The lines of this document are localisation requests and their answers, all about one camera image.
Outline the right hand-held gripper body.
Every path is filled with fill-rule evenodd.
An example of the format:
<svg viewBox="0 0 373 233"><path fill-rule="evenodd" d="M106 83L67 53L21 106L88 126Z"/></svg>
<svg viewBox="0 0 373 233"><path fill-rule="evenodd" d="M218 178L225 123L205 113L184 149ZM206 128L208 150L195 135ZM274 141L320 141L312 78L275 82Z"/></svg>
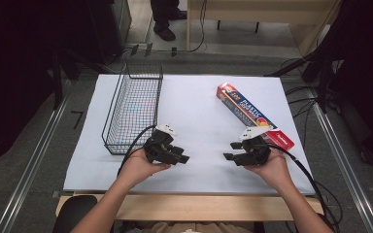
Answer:
<svg viewBox="0 0 373 233"><path fill-rule="evenodd" d="M269 126L252 126L244 130L239 140L241 141L240 148L245 153L237 155L238 166L260 166L266 163L270 149L261 135L269 130Z"/></svg>

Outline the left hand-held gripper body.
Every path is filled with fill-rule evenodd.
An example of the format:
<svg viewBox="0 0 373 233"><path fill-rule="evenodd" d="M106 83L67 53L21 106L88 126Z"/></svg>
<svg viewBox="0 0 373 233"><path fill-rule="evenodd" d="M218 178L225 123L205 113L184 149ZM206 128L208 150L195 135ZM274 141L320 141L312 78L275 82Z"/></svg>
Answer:
<svg viewBox="0 0 373 233"><path fill-rule="evenodd" d="M158 125L147 142L143 145L150 163L158 161L165 164L177 164L178 157L172 152L171 143L177 133L168 124Z"/></svg>

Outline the person's right hand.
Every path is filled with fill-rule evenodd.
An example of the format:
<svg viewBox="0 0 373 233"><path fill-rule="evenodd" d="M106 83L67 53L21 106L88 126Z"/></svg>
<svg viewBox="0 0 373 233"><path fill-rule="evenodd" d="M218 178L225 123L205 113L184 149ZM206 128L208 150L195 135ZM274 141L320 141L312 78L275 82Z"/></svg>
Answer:
<svg viewBox="0 0 373 233"><path fill-rule="evenodd" d="M294 183L288 171L288 165L284 155L276 149L272 149L267 162L262 166L245 166L245 169L259 175L269 186L280 194L294 189Z"/></svg>

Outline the person's left hand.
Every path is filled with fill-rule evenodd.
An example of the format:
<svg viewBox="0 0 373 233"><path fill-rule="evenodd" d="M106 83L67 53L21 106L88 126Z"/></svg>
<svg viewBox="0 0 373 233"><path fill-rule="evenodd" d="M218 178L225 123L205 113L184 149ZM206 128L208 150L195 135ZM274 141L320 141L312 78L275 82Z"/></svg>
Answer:
<svg viewBox="0 0 373 233"><path fill-rule="evenodd" d="M117 183L126 189L131 189L153 174L170 167L170 164L150 163L146 157L146 152L143 149L138 149L132 151L123 164L117 177Z"/></svg>

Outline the red and blue plastic wrap box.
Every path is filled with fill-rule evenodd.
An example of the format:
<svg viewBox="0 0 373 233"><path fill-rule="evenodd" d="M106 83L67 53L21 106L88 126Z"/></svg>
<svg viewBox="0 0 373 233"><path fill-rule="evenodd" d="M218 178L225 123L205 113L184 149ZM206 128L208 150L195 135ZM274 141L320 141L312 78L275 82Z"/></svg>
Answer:
<svg viewBox="0 0 373 233"><path fill-rule="evenodd" d="M246 130L244 135L240 137L241 140L247 140L256 135L261 136L265 142L273 143L285 150L294 147L294 141L231 83L220 84L217 89L217 97L245 126L259 127L255 133Z"/></svg>

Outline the white table sheet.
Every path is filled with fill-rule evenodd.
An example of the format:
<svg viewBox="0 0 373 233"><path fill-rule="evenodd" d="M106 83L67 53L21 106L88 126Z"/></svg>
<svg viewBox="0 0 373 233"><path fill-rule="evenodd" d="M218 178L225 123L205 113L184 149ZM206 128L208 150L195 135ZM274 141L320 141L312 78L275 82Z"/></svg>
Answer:
<svg viewBox="0 0 373 233"><path fill-rule="evenodd" d="M70 161L64 189L102 191L116 179L121 159L104 146L102 131L118 83L116 75L99 76L81 137ZM177 133L174 144L188 161L158 172L135 186L138 193L270 194L259 176L225 159L245 125L220 101L217 88L234 85L275 123L293 143L288 161L299 191L310 195L310 167L301 146L282 83L277 78L164 75L157 120Z"/></svg>

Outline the light wooden table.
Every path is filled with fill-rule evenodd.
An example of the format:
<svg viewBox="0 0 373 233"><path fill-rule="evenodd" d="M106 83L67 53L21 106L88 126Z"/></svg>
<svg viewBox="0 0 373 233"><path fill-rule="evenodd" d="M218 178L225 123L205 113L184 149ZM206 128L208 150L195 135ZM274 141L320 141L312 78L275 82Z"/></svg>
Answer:
<svg viewBox="0 0 373 233"><path fill-rule="evenodd" d="M128 194L121 220L284 221L292 220L282 197L257 195Z"/></svg>

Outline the black tripod stand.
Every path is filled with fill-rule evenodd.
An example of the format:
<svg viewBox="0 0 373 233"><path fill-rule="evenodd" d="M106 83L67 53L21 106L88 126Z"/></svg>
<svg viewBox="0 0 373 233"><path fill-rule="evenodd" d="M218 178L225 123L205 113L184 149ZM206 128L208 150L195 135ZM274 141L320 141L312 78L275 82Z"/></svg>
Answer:
<svg viewBox="0 0 373 233"><path fill-rule="evenodd" d="M334 72L332 70L332 61L321 47L301 58L296 58L289 65L282 67L278 71L266 74L266 77L281 77L304 64L307 64L307 67L302 72L301 79L304 83L311 83L315 79L319 79L317 103L322 112L326 114L326 94L330 78Z"/></svg>

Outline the black chair seat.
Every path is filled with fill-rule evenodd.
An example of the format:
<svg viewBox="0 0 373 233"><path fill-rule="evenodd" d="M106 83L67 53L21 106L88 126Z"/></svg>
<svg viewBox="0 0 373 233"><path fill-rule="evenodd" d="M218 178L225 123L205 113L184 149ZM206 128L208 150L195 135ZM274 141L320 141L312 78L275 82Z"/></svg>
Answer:
<svg viewBox="0 0 373 233"><path fill-rule="evenodd" d="M70 233L96 204L97 199L92 195L69 198L59 212L52 233Z"/></svg>

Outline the dark cabinet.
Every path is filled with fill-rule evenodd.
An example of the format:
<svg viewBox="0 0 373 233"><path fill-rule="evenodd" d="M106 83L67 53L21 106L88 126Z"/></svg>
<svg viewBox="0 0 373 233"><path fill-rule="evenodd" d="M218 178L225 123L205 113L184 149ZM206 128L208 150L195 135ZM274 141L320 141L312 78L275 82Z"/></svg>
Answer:
<svg viewBox="0 0 373 233"><path fill-rule="evenodd" d="M95 31L97 60L106 64L123 54L132 22L127 0L86 0Z"/></svg>

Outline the dark curtain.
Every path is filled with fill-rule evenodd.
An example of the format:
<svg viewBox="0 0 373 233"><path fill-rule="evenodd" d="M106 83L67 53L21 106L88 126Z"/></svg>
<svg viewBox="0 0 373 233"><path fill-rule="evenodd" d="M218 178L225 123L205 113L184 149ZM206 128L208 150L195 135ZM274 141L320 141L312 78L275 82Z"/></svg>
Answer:
<svg viewBox="0 0 373 233"><path fill-rule="evenodd" d="M79 0L0 0L0 156L56 89L48 70L78 15Z"/></svg>
<svg viewBox="0 0 373 233"><path fill-rule="evenodd" d="M373 164L373 0L342 0L322 46L329 60L342 62L329 87L362 159Z"/></svg>

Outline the light wooden bench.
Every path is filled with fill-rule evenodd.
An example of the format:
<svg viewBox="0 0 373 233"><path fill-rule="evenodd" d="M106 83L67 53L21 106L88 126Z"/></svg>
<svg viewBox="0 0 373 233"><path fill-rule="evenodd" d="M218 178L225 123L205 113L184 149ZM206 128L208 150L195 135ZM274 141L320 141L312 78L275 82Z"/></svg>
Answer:
<svg viewBox="0 0 373 233"><path fill-rule="evenodd" d="M335 20L342 0L187 0L186 47L191 24L200 19L287 23L302 56L314 50L323 29Z"/></svg>

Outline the metal floor rail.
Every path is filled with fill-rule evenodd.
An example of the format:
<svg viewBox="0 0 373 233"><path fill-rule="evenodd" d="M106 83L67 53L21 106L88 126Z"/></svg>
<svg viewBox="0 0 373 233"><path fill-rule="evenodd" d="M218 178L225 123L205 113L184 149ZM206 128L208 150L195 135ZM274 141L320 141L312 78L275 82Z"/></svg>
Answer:
<svg viewBox="0 0 373 233"><path fill-rule="evenodd" d="M351 163L334 131L327 114L321 110L318 104L314 105L314 112L316 113L322 131L329 143L331 151L335 157L344 181L346 182L346 186L350 191L365 229L368 233L373 233L373 207L367 195L364 193L364 189L362 188L362 185L360 184L356 173L351 166Z"/></svg>
<svg viewBox="0 0 373 233"><path fill-rule="evenodd" d="M50 145L55 129L62 118L74 84L75 83L72 81L65 81L62 86L63 97L61 98L60 104L55 110L52 111L51 117L48 120L45 129L41 134L35 149L33 150L33 153L30 156L30 159L22 173L15 191L9 199L3 215L0 218L0 233L11 232L15 220L17 219L17 215L41 166L48 146Z"/></svg>

